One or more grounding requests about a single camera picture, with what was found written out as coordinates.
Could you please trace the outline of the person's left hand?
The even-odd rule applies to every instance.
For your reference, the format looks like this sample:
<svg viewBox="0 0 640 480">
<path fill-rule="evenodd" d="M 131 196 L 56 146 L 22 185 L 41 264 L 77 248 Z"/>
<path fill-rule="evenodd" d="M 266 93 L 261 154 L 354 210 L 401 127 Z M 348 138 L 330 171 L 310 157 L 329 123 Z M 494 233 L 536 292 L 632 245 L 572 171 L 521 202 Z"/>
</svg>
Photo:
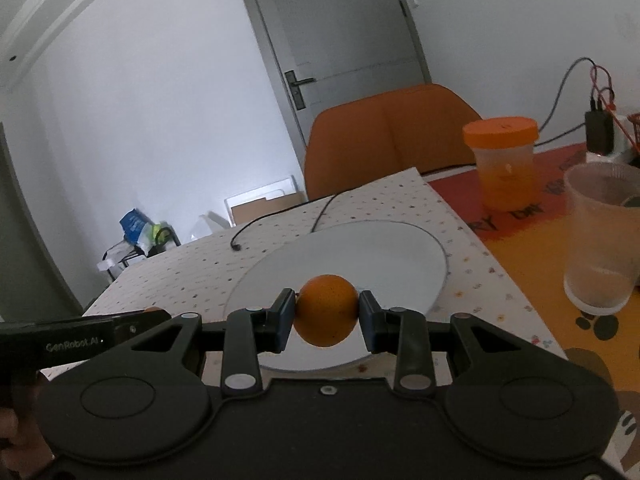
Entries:
<svg viewBox="0 0 640 480">
<path fill-rule="evenodd" d="M 26 403 L 23 414 L 17 415 L 10 408 L 1 409 L 1 437 L 9 442 L 9 446 L 1 451 L 1 463 L 21 479 L 33 477 L 54 459 L 32 414 L 32 406 L 47 383 L 46 376 L 40 372 L 35 374 L 29 387 L 22 391 Z"/>
</svg>

